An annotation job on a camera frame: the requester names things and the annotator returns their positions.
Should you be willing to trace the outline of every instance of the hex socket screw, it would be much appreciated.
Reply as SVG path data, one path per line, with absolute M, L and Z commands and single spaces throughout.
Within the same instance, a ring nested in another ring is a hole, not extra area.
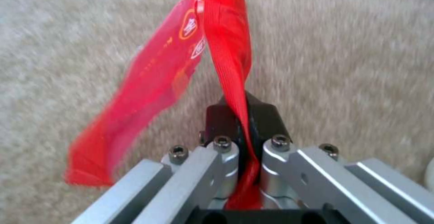
M 189 149 L 183 145 L 175 145 L 169 149 L 169 160 L 173 164 L 182 164 L 189 157 Z

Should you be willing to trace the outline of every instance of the beige carpet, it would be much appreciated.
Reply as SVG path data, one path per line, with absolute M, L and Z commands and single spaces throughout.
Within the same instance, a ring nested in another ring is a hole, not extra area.
M 104 189 L 63 182 L 68 145 L 178 0 L 0 0 L 0 223 L 67 223 Z M 420 181 L 434 157 L 434 0 L 247 0 L 247 89 L 299 146 L 336 144 Z M 221 89 L 207 53 L 120 175 L 197 145 Z

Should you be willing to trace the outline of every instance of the red candy wrapper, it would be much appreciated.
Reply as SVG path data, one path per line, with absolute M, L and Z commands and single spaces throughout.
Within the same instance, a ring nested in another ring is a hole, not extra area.
M 137 134 L 184 92 L 205 45 L 195 0 L 181 0 L 132 62 L 112 102 L 73 142 L 66 181 L 112 184 Z

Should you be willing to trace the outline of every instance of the silver metal bar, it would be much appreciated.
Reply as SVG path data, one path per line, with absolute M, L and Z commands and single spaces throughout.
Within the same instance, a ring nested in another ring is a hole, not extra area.
M 215 150 L 212 143 L 206 147 L 209 150 Z M 238 146 L 231 142 L 227 152 L 221 153 L 221 159 L 223 162 L 224 178 L 214 198 L 226 199 L 234 192 L 238 181 L 238 159 L 240 150 Z
M 169 167 L 142 160 L 79 215 L 73 224 L 130 223 L 170 176 Z
M 414 223 L 316 147 L 297 150 L 276 165 L 309 208 L 332 205 L 351 223 Z
M 195 207 L 208 207 L 223 177 L 221 155 L 197 147 L 133 223 L 184 223 Z
M 434 223 L 432 193 L 388 165 L 368 159 L 346 168 L 418 223 Z

